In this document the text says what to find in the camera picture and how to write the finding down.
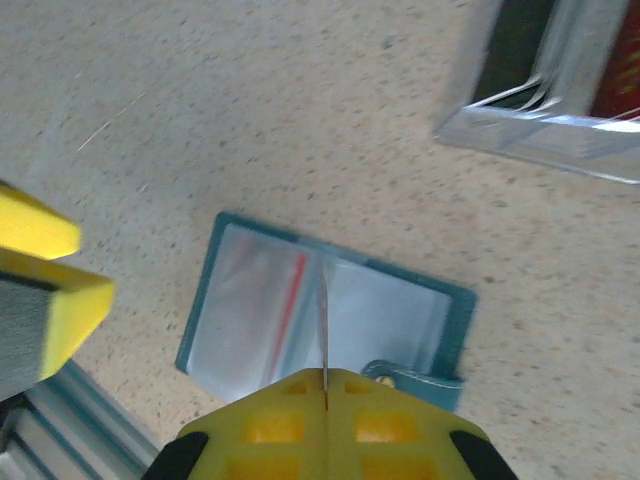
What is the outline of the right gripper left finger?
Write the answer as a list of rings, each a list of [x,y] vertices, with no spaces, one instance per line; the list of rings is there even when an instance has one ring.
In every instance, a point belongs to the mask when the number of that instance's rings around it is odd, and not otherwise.
[[[146,479],[323,479],[323,372],[305,369],[185,425]]]

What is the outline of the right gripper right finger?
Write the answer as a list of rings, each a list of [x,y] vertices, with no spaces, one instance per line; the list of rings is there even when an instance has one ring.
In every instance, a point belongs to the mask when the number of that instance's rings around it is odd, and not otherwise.
[[[330,479],[515,479],[474,423],[343,369],[328,373]]]

